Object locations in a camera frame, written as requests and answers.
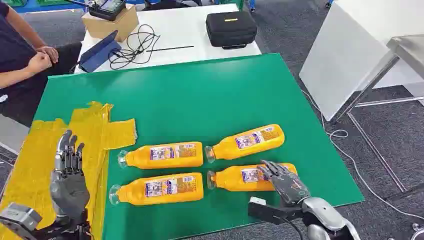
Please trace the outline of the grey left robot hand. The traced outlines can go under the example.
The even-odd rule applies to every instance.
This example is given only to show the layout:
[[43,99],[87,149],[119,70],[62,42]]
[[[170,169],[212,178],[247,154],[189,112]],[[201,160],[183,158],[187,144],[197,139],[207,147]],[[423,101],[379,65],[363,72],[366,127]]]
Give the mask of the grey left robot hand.
[[58,217],[79,218],[90,199],[83,171],[83,148],[70,129],[59,138],[50,177],[50,196]]

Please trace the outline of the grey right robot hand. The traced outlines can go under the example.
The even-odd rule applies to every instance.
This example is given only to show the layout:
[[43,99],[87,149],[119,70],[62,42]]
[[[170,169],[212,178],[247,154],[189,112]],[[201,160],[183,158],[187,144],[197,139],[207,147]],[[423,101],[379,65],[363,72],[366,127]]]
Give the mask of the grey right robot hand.
[[273,161],[260,161],[264,166],[258,166],[263,175],[273,185],[275,191],[287,205],[298,205],[303,199],[311,196],[307,186],[299,176],[285,166]]

